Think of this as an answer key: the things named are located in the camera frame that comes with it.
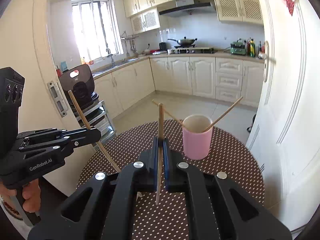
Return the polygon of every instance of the drawer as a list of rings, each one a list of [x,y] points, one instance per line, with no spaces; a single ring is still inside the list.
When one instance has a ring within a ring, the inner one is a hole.
[[[236,102],[241,96],[241,91],[216,87],[216,99],[222,101]]]
[[[216,71],[238,74],[242,76],[243,60],[230,58],[216,58]]]
[[[241,90],[242,76],[227,73],[216,73],[216,86]]]

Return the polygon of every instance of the range hood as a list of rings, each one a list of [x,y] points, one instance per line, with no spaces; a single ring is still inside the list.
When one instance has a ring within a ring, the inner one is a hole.
[[[193,13],[216,12],[214,2],[195,2],[194,0],[176,0],[176,7],[160,11],[159,15],[180,17]]]

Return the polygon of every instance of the polka dot tablecloth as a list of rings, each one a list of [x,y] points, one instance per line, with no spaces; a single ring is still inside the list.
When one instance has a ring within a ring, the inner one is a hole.
[[[140,152],[150,149],[157,135],[158,122],[146,123],[121,133],[108,141],[107,151],[122,169],[135,162]],[[164,136],[172,150],[183,152],[182,129],[175,120],[164,121]],[[215,175],[224,171],[239,183],[258,202],[264,200],[264,184],[259,167],[245,146],[231,134],[214,127],[209,155],[199,161],[184,158],[202,172]],[[115,173],[103,153],[96,152],[84,167],[78,186],[84,184],[96,172]],[[134,240],[188,240],[188,219],[184,193],[160,193],[156,206],[156,193],[143,193],[136,202],[132,239]]]

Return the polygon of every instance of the pink cup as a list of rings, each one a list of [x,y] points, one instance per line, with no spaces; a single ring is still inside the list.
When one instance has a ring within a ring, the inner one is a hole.
[[[201,114],[194,114],[184,119],[183,124],[188,128],[182,128],[183,150],[186,157],[192,160],[201,160],[209,154],[212,128],[202,132],[212,120]]]

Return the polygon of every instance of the camera lens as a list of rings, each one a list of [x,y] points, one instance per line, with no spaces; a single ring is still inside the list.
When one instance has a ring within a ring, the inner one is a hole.
[[[18,86],[15,85],[12,92],[12,102],[14,103],[18,97]]]
[[[21,98],[22,98],[22,88],[20,88],[20,90],[19,90],[18,100],[20,101]]]
[[[5,90],[5,94],[4,94],[4,99],[6,102],[9,101],[10,95],[11,95],[11,86],[7,85],[7,89]]]

